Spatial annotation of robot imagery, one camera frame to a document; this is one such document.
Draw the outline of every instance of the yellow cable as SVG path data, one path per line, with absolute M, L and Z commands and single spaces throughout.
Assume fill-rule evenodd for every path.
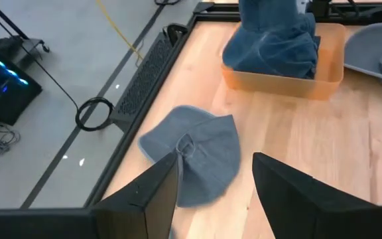
M 107 20 L 110 22 L 111 26 L 116 30 L 117 34 L 119 34 L 119 36 L 126 42 L 126 44 L 129 46 L 129 48 L 137 54 L 138 58 L 140 60 L 143 60 L 143 57 L 141 56 L 141 54 L 139 54 L 138 50 L 135 49 L 135 47 L 133 47 L 133 45 L 131 43 L 129 43 L 129 41 L 126 39 L 126 37 L 123 36 L 122 32 L 117 28 L 116 24 L 111 20 L 110 16 L 108 15 L 107 11 L 105 10 L 103 3 L 101 2 L 101 0 L 96 0 L 96 1 L 99 5 L 99 8 L 101 8 L 101 11 L 103 12 L 103 14 L 107 18 Z

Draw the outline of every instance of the blue led light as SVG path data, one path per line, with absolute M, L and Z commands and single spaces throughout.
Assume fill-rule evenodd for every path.
M 0 66 L 2 66 L 3 68 L 5 68 L 5 64 L 0 62 Z
M 23 79 L 20 79 L 20 78 L 19 78 L 19 80 L 20 80 L 20 82 L 22 82 L 22 83 L 25 84 L 25 85 L 28 85 L 28 84 L 29 84 L 26 80 L 23 80 Z
M 16 72 L 13 72 L 12 70 L 7 70 L 7 71 L 8 71 L 10 74 L 12 74 L 13 76 L 18 77 Z

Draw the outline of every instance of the gray floor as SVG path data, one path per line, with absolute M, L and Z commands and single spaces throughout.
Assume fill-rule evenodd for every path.
M 145 54 L 162 27 L 185 24 L 198 0 L 165 7 L 145 37 Z M 153 1 L 103 0 L 113 21 L 134 41 L 156 11 Z M 102 15 L 95 0 L 0 0 L 0 8 L 30 37 L 42 38 L 51 47 L 42 64 L 81 104 L 105 84 L 128 48 Z M 7 34 L 0 27 L 0 37 Z M 104 97 L 116 103 L 135 67 L 132 56 Z M 75 109 L 41 69 L 30 74 L 44 91 L 12 127 L 22 139 L 0 157 L 0 208 L 19 208 L 48 164 L 74 129 Z M 88 120 L 97 125 L 107 115 L 98 106 Z M 81 131 L 67 150 L 32 207 L 79 207 L 105 167 L 123 133 L 114 125 L 102 131 Z

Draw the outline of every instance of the wooden tabletop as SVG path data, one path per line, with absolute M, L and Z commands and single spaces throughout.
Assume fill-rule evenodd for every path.
M 230 90 L 220 63 L 235 24 L 195 26 L 105 197 L 151 166 L 137 147 L 138 138 L 173 107 L 193 105 L 218 116 L 233 115 L 241 167 L 216 202 L 175 210 L 176 238 L 274 238 L 255 190 L 253 152 L 266 153 L 333 187 L 382 204 L 382 86 L 378 81 L 345 70 L 344 81 L 327 102 Z

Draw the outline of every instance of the black vent grille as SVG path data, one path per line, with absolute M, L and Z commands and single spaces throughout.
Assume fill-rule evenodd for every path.
M 169 40 L 160 34 L 132 77 L 111 115 L 113 122 L 123 131 L 129 127 L 145 98 L 153 89 L 171 50 L 172 45 Z

